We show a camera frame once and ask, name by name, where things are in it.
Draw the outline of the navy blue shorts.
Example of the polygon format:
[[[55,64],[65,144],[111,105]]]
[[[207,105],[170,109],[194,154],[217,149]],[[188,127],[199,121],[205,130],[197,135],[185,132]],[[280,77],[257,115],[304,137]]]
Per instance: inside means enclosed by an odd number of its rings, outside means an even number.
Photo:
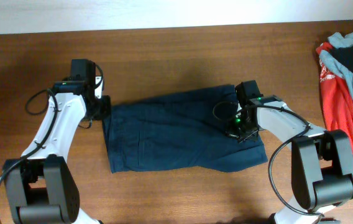
[[[112,107],[103,120],[111,172],[204,167],[237,172],[267,162],[261,139],[225,135],[234,85],[174,93]]]

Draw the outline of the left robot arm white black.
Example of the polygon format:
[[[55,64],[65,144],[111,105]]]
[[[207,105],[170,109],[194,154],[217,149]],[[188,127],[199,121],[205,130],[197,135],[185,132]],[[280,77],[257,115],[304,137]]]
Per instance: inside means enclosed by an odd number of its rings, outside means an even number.
[[[5,161],[0,176],[14,223],[98,222],[80,206],[67,158],[80,123],[111,114],[103,83],[99,65],[73,59],[70,76],[43,90],[47,96],[44,120],[21,157]]]

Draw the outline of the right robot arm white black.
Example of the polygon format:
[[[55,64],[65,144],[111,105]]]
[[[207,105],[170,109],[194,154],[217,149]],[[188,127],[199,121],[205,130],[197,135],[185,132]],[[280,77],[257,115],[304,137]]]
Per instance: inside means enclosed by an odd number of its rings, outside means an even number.
[[[276,136],[281,145],[268,162],[268,178],[273,190],[272,168],[278,153],[291,150],[293,197],[269,216],[267,223],[331,223],[324,214],[353,199],[353,155],[348,135],[327,131],[293,112],[281,98],[261,94],[256,81],[235,87],[237,112],[228,121],[227,136],[239,142],[256,141],[261,130]]]

